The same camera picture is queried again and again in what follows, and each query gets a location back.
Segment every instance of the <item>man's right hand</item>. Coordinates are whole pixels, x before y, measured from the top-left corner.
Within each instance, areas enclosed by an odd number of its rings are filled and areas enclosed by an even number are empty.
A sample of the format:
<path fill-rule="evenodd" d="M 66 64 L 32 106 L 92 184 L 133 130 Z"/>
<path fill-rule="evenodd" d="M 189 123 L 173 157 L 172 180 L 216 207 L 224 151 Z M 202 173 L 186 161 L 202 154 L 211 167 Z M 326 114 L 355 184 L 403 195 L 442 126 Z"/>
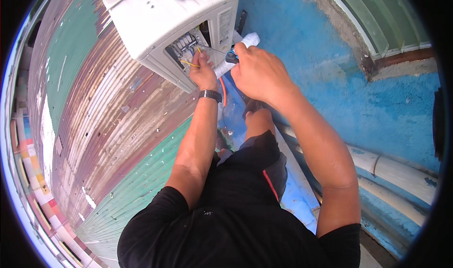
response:
<path fill-rule="evenodd" d="M 275 55 L 243 43 L 235 45 L 240 63 L 231 70 L 231 76 L 239 90 L 248 97 L 268 103 L 278 109 L 281 96 L 300 94 L 292 83 L 283 62 Z"/>

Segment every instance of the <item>white insulation tape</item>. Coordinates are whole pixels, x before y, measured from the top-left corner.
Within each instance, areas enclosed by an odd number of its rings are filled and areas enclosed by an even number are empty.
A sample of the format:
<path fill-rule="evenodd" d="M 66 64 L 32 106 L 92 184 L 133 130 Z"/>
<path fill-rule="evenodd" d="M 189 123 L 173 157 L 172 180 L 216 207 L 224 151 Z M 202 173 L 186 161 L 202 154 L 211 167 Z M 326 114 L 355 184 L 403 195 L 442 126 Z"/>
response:
<path fill-rule="evenodd" d="M 258 36 L 257 33 L 253 32 L 250 34 L 247 34 L 241 41 L 246 45 L 246 47 L 250 46 L 256 46 L 260 43 L 260 37 Z M 221 62 L 217 67 L 214 68 L 214 72 L 216 73 L 217 78 L 221 77 L 224 75 L 227 71 L 232 69 L 235 66 L 235 64 L 226 62 L 225 60 Z"/>

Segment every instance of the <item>air conditioner outdoor unit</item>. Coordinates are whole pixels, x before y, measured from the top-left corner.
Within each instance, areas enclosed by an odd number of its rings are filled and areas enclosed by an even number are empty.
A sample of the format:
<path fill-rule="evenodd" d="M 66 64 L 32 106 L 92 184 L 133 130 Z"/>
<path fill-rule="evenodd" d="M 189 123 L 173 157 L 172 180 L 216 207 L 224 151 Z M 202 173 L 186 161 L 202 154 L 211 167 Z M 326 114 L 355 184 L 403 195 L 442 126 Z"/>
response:
<path fill-rule="evenodd" d="M 186 92 L 196 89 L 185 62 L 198 44 L 231 49 L 239 0 L 103 1 L 131 57 Z M 224 60 L 206 51 L 214 66 Z"/>

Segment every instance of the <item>black watch strap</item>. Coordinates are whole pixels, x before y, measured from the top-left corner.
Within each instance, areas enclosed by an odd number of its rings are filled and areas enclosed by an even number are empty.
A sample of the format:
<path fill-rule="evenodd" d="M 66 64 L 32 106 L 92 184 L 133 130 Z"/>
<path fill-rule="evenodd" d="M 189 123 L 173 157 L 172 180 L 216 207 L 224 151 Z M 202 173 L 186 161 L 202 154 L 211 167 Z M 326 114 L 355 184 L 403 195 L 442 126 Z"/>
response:
<path fill-rule="evenodd" d="M 222 102 L 222 95 L 219 92 L 216 92 L 214 90 L 201 90 L 198 98 L 201 98 L 201 97 L 215 99 L 217 101 L 217 103 Z"/>

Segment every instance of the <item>green corrugated roof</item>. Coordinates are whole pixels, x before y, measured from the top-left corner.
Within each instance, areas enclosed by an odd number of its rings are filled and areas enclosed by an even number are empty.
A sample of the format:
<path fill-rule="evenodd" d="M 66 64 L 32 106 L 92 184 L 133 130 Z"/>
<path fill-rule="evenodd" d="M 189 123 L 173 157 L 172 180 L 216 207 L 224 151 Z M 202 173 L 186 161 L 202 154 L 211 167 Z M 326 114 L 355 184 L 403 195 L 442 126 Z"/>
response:
<path fill-rule="evenodd" d="M 110 267 L 118 267 L 114 259 L 116 246 L 127 222 L 145 208 L 167 182 L 181 140 L 192 118 L 186 120 L 163 140 L 146 158 L 132 169 L 77 228 L 76 235 Z"/>
<path fill-rule="evenodd" d="M 60 26 L 49 43 L 46 82 L 49 81 L 46 83 L 46 88 L 55 133 L 58 131 L 72 84 L 83 61 L 97 40 L 95 9 L 92 0 L 74 0 L 62 17 Z"/>

